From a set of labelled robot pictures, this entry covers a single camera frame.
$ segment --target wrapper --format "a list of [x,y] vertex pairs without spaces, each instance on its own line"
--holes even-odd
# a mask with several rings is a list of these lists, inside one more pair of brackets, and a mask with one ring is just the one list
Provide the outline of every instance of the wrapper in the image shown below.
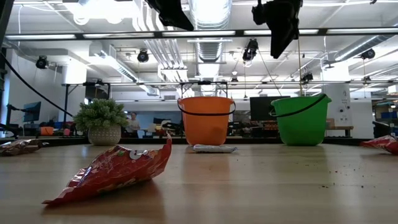
[[361,142],[360,146],[376,147],[383,149],[391,154],[398,155],[398,141],[393,136],[383,136],[370,141]]
[[238,148],[229,146],[206,146],[201,144],[196,144],[192,148],[195,152],[202,153],[232,153]]
[[159,150],[114,146],[97,156],[87,168],[80,169],[56,199],[43,204],[76,202],[154,178],[164,171],[171,150],[171,139]]
[[16,156],[32,153],[42,148],[44,144],[38,139],[20,139],[7,142],[0,146],[0,156]]

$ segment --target wooden table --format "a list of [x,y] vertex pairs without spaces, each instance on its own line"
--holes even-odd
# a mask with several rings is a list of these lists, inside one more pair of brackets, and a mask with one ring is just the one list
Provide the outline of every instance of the wooden table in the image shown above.
[[107,147],[0,157],[0,223],[398,223],[397,156],[332,145],[237,147],[194,154],[176,145],[154,180],[54,209],[40,203]]
[[344,130],[345,137],[351,137],[351,130],[354,129],[354,126],[332,126],[326,127],[326,130]]

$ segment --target white flower pot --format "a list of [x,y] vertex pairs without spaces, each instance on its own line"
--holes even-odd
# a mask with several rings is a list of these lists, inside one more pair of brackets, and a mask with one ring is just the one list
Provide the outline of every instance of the white flower pot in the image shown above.
[[88,140],[95,146],[114,146],[121,138],[121,128],[114,125],[109,128],[90,128]]

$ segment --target bucket handle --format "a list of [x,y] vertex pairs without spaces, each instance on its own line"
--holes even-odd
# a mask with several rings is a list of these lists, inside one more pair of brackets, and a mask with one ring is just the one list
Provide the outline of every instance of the bucket handle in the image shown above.
[[300,109],[300,110],[298,110],[298,111],[294,111],[294,112],[287,113],[287,114],[282,114],[282,115],[275,115],[275,114],[272,114],[272,112],[275,111],[275,108],[272,107],[272,109],[271,109],[270,112],[269,112],[269,115],[272,116],[272,117],[274,117],[274,118],[283,118],[283,117],[286,117],[286,116],[292,116],[292,115],[295,115],[295,114],[304,112],[304,111],[310,109],[311,107],[317,105],[317,104],[318,104],[319,102],[321,102],[325,97],[326,97],[326,94],[322,94],[322,96],[319,97],[319,99],[317,99],[317,100],[316,100],[315,102],[313,102],[312,104],[310,104],[310,105],[308,105],[308,106],[306,106],[306,107],[304,107],[304,108],[302,108],[302,109]]
[[233,101],[233,104],[234,104],[234,110],[232,110],[229,113],[191,113],[191,112],[183,110],[180,107],[180,100],[177,101],[178,108],[180,109],[181,112],[183,112],[185,114],[189,114],[189,115],[194,115],[194,116],[227,116],[227,115],[233,114],[236,111],[235,101]]

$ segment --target computer screen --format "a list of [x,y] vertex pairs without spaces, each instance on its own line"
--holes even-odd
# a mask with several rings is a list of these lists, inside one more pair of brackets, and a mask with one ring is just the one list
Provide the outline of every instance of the computer screen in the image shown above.
[[275,117],[269,115],[269,108],[272,101],[283,98],[289,98],[289,96],[250,97],[251,120],[252,121],[276,120]]
[[42,102],[28,103],[24,105],[25,112],[24,122],[38,121],[40,117],[40,107]]

